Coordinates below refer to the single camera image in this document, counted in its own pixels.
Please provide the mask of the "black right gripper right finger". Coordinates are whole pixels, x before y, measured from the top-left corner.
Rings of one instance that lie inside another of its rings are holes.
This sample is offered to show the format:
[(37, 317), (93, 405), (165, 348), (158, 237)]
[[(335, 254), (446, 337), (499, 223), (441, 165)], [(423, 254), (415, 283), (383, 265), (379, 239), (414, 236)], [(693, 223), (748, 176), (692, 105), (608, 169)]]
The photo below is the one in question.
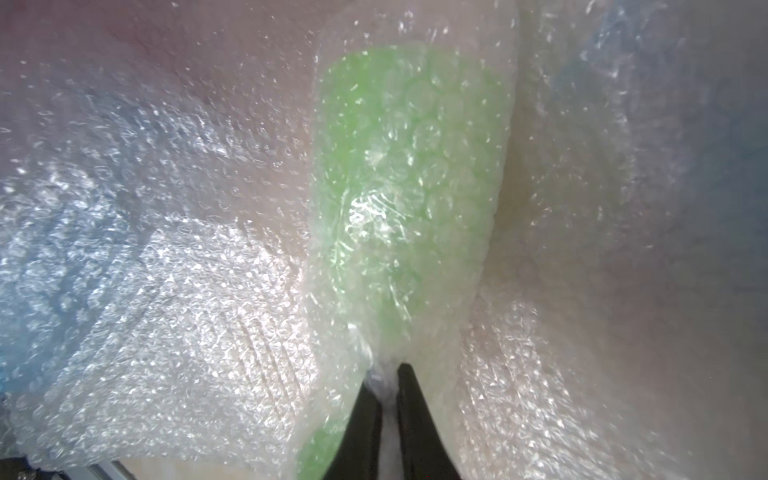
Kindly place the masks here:
[(397, 369), (397, 421), (404, 478), (460, 480), (430, 414), (415, 371), (408, 363)]

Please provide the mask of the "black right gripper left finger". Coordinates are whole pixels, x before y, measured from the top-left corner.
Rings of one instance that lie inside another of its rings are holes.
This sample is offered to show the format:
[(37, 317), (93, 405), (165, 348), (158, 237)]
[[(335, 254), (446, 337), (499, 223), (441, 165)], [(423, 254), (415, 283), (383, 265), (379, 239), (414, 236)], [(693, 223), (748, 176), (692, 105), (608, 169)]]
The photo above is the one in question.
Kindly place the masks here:
[(323, 480), (376, 480), (383, 423), (383, 408), (363, 384), (348, 424)]

